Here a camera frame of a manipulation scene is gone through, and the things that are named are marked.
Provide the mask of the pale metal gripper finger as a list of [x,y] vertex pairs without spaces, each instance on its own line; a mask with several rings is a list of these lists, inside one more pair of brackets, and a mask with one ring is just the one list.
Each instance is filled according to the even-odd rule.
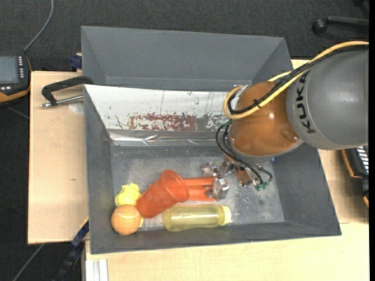
[[222,200],[226,197],[229,188],[230,186],[226,179],[216,178],[212,185],[211,196],[217,201]]
[[207,162],[200,166],[203,177],[223,177],[226,170],[226,162],[217,164],[216,162]]

